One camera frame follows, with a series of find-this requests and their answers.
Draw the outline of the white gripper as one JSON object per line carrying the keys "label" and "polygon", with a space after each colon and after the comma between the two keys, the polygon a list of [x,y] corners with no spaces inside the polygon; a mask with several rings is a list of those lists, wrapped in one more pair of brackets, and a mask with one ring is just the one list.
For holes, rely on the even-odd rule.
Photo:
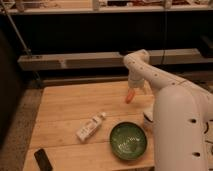
{"label": "white gripper", "polygon": [[134,88],[141,88],[143,94],[147,94],[148,92],[144,82],[145,80],[142,76],[137,73],[130,72],[128,75],[128,94],[134,94]]}

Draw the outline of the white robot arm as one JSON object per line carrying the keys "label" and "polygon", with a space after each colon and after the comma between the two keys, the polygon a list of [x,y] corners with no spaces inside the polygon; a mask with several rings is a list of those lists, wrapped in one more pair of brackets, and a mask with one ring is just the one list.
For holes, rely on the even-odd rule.
{"label": "white robot arm", "polygon": [[156,91],[153,103],[155,171],[209,171],[204,124],[213,119],[213,93],[149,64],[142,49],[123,57],[128,84],[147,81]]}

